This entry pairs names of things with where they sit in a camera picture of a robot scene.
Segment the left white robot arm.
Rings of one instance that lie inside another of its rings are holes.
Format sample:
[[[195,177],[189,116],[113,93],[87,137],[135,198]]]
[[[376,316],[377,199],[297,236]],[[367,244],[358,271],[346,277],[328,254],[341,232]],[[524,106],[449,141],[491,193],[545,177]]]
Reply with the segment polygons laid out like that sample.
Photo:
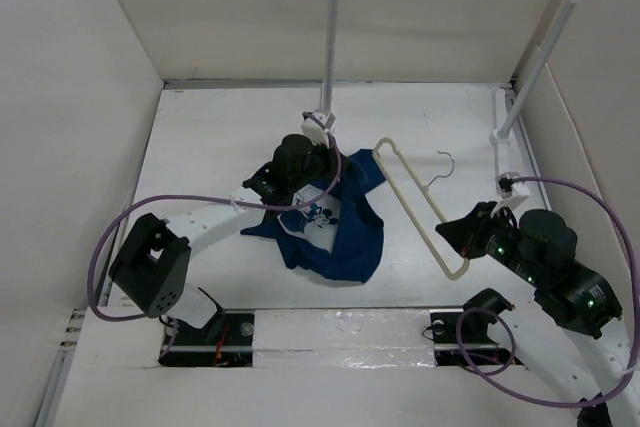
[[[203,289],[188,284],[190,261],[264,219],[298,211],[293,197],[300,189],[314,181],[333,187],[348,165],[334,142],[315,145],[301,134],[290,134],[230,197],[167,219],[152,213],[139,217],[109,276],[145,317],[164,317],[175,331],[212,343],[222,334],[226,312]]]

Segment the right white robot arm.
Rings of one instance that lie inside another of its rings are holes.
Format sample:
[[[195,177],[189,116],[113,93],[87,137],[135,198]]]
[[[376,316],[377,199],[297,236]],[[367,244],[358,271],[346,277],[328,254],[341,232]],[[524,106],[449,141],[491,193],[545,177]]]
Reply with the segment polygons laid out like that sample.
[[[573,411],[580,426],[636,426],[639,380],[633,369],[639,341],[629,338],[622,306],[599,273],[575,258],[577,235],[548,210],[520,218],[494,202],[480,202],[465,217],[436,232],[465,261],[485,256],[534,289],[534,301],[573,343],[580,368],[527,327],[512,302],[491,288],[470,298],[456,324],[456,340],[487,337],[508,349],[556,395],[538,405]]]

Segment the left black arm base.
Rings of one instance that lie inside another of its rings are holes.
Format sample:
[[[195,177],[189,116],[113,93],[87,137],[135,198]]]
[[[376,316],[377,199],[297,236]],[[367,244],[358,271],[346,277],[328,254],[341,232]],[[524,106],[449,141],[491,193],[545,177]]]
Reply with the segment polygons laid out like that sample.
[[[248,368],[253,366],[255,312],[231,310],[220,331],[205,339],[187,327],[173,333],[164,321],[159,363],[164,367]]]

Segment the blue Mickey Mouse t-shirt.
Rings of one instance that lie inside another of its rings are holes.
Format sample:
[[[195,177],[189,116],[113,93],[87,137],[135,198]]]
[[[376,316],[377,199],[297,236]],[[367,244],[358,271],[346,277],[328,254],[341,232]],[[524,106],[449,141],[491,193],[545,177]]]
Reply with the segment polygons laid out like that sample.
[[[329,195],[313,202],[327,184],[313,182],[293,197],[300,210],[286,211],[241,231],[243,236],[276,242],[284,265],[330,281],[367,282],[378,268],[384,244],[384,221],[366,195],[385,182],[373,151],[360,149]]]

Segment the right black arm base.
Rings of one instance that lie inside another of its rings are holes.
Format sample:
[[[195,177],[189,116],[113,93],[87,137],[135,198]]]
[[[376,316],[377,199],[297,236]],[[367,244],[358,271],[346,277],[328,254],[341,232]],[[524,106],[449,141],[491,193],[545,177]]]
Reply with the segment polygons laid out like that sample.
[[[422,336],[433,343],[435,363],[439,367],[456,366],[472,373],[469,363],[461,354],[456,338],[456,325],[461,313],[472,307],[482,307],[500,314],[513,306],[494,289],[486,288],[471,297],[462,307],[431,310],[430,324],[423,328]],[[488,336],[489,327],[498,322],[485,314],[468,315],[461,327],[462,340],[469,357],[479,367],[521,365],[517,357],[510,357],[509,347],[502,347]]]

